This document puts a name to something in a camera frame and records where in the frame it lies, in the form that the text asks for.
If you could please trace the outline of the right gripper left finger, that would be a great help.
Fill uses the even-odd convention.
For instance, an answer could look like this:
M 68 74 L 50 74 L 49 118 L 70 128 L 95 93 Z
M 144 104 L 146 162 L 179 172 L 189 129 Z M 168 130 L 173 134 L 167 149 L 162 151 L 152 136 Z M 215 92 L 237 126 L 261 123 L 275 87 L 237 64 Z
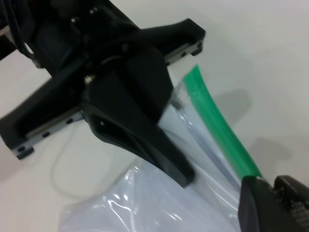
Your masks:
M 238 219 L 242 232 L 266 232 L 262 219 L 266 203 L 271 199 L 271 185 L 265 180 L 246 176 L 242 179 Z

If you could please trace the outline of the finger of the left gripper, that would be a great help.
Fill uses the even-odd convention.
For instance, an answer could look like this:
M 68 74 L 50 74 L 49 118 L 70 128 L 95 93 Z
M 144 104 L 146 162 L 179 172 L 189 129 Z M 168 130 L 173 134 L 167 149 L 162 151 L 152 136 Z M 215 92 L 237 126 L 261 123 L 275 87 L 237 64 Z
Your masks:
M 98 139 L 148 161 L 183 188 L 193 182 L 195 171 L 186 156 L 147 118 L 116 74 L 91 82 L 81 107 Z
M 170 99 L 173 85 L 163 55 L 147 48 L 126 61 L 126 86 L 139 108 L 157 123 Z

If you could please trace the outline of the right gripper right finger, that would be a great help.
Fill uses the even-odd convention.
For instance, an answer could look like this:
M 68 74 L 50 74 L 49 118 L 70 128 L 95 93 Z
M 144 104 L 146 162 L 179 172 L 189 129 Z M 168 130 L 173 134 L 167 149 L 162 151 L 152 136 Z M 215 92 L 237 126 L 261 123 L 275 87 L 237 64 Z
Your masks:
M 288 175 L 277 176 L 274 192 L 285 210 L 305 231 L 309 231 L 309 188 Z

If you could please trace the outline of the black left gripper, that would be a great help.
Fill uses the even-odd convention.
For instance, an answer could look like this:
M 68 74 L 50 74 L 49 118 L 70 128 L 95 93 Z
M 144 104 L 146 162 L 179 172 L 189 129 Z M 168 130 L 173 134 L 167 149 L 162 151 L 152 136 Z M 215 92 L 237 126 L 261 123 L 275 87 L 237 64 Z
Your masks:
M 19 159 L 70 123 L 87 122 L 82 95 L 96 78 L 114 73 L 129 92 L 128 59 L 154 47 L 168 68 L 199 54 L 206 36 L 191 19 L 140 29 L 109 0 L 3 0 L 0 10 L 17 50 L 51 75 L 0 121 L 1 137 Z

